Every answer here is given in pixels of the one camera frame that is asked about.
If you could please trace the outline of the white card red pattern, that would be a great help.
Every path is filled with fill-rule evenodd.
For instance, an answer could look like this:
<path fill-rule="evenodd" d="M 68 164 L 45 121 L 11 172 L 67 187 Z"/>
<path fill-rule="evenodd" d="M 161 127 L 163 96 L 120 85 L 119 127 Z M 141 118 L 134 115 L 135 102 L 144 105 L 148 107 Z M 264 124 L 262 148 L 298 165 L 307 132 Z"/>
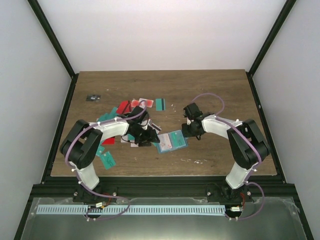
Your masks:
<path fill-rule="evenodd" d="M 159 151 L 160 151 L 161 153 L 162 153 L 162 152 L 166 152 L 166 151 L 170 151 L 170 150 L 173 148 L 168 133 L 160 134 L 160 135 L 158 136 L 158 138 L 159 138 L 159 140 L 160 140 L 160 142 L 159 142 L 159 144 L 158 144 L 158 147 L 159 147 Z"/>

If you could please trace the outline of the blue leather card holder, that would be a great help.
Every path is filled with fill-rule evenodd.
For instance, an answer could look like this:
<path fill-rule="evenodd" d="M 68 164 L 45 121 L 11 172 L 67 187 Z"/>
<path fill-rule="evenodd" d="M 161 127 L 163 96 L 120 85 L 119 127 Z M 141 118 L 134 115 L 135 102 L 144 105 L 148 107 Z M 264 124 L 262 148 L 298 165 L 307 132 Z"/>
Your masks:
<path fill-rule="evenodd" d="M 159 143 L 154 145 L 159 154 L 168 153 L 188 147 L 187 139 L 184 137 L 181 130 L 162 133 L 158 135 Z"/>

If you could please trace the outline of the teal VIP card front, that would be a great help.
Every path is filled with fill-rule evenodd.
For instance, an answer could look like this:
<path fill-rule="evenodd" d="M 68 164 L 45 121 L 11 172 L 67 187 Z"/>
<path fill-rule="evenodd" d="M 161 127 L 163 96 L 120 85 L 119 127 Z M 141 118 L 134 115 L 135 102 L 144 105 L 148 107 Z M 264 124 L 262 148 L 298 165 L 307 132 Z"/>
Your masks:
<path fill-rule="evenodd" d="M 181 130 L 171 132 L 170 139 L 172 146 L 175 149 L 184 148 L 187 146 L 186 140 Z"/>

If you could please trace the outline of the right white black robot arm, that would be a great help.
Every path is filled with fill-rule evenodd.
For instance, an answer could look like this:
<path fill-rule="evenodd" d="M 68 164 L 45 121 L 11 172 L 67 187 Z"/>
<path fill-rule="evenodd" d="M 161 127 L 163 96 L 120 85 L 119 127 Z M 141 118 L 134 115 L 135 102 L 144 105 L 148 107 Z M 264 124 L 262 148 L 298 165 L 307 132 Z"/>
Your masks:
<path fill-rule="evenodd" d="M 184 109 L 186 123 L 181 125 L 186 138 L 200 140 L 202 135 L 215 134 L 229 141 L 234 159 L 233 167 L 225 177 L 223 198 L 229 202 L 240 196 L 240 187 L 248 183 L 252 172 L 271 154 L 271 148 L 253 119 L 245 121 L 220 118 L 214 113 L 203 113 L 196 103 Z"/>

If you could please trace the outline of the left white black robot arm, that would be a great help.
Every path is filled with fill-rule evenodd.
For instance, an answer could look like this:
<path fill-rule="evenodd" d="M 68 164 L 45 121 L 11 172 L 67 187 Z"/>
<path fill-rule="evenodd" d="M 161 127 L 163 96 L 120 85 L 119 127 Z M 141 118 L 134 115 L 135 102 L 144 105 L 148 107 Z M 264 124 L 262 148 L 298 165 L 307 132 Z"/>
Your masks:
<path fill-rule="evenodd" d="M 84 195 L 89 201 L 97 202 L 102 196 L 93 160 L 104 140 L 131 135 L 139 147 L 160 142 L 156 130 L 149 125 L 148 115 L 145 108 L 137 106 L 129 113 L 109 120 L 87 122 L 80 119 L 73 125 L 59 151 L 76 172 L 79 183 L 86 188 Z"/>

